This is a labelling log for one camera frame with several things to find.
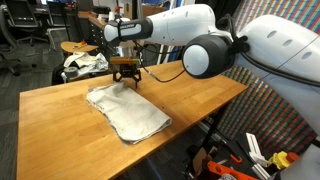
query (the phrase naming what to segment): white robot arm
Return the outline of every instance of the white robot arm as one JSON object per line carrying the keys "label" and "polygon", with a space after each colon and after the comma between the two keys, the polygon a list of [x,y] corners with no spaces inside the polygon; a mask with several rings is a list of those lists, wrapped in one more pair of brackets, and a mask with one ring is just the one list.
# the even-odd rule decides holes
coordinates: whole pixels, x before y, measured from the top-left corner
{"label": "white robot arm", "polygon": [[[266,15],[250,22],[239,37],[248,37],[250,50],[230,53],[235,39],[215,27],[212,9],[188,5],[105,28],[108,42],[144,39],[185,46],[182,62],[195,78],[215,76],[230,65],[249,68],[286,99],[320,135],[320,37],[280,17]],[[304,156],[283,171],[282,179],[318,179],[320,147],[311,145]]]}

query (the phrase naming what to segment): chair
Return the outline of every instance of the chair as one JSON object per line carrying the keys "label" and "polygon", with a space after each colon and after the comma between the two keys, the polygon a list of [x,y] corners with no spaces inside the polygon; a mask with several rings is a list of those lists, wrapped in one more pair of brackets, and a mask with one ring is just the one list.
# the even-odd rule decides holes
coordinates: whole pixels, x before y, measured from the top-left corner
{"label": "chair", "polygon": [[34,36],[34,33],[42,27],[42,24],[35,18],[27,0],[7,0],[5,4],[10,16],[8,21],[10,26],[30,33],[30,36],[18,39],[17,42],[30,40],[31,46],[34,45],[35,40],[48,42],[47,39]]}
{"label": "chair", "polygon": [[47,1],[49,18],[47,23],[50,28],[47,29],[47,35],[50,40],[51,47],[55,51],[59,51],[60,43],[70,41],[69,23],[66,12],[64,10],[65,3]]}
{"label": "chair", "polygon": [[47,1],[49,19],[48,25],[52,27],[68,27],[66,12],[64,11],[65,3]]}
{"label": "chair", "polygon": [[0,38],[1,38],[1,44],[0,44],[0,69],[7,68],[9,69],[13,75],[19,76],[20,73],[15,71],[13,69],[13,66],[11,65],[11,61],[17,61],[20,62],[19,59],[6,59],[3,55],[3,53],[9,53],[17,49],[17,42],[14,39],[14,37],[10,34],[9,29],[6,24],[6,19],[4,15],[4,9],[6,9],[5,5],[0,6]]}

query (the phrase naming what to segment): floor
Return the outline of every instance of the floor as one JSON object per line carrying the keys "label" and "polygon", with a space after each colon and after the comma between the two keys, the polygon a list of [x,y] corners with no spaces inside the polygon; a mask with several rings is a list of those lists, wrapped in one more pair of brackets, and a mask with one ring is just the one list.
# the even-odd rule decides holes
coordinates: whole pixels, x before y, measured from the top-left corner
{"label": "floor", "polygon": [[[63,60],[61,52],[50,49],[49,44],[36,43],[33,47],[21,44],[9,58],[20,58],[21,75],[13,76],[0,70],[0,180],[14,180],[18,133],[19,93],[51,86],[51,73]],[[199,144],[204,137],[198,126],[156,151],[119,176],[118,179],[185,179],[182,171],[189,161],[186,149]]]}

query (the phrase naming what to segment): orange object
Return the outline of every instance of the orange object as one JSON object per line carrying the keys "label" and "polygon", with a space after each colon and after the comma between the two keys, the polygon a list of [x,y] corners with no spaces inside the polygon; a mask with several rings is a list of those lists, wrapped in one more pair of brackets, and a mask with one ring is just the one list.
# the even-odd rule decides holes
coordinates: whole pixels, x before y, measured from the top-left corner
{"label": "orange object", "polygon": [[254,177],[248,176],[234,169],[227,168],[213,161],[208,162],[208,168],[210,172],[218,174],[219,176],[222,176],[223,174],[230,174],[233,177],[235,177],[237,180],[256,180],[256,178]]}

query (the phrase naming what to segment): desk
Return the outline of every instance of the desk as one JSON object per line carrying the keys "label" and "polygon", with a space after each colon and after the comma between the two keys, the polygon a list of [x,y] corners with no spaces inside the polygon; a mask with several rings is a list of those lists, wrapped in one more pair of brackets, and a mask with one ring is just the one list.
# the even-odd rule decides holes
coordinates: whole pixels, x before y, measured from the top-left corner
{"label": "desk", "polygon": [[[177,61],[148,69],[164,80],[183,67]],[[124,80],[135,89],[132,79]],[[20,93],[17,179],[113,179],[246,89],[222,75],[194,79],[183,73],[159,83],[142,71],[136,92],[169,115],[172,124],[125,146],[86,100],[89,88],[111,83],[107,75]]]}

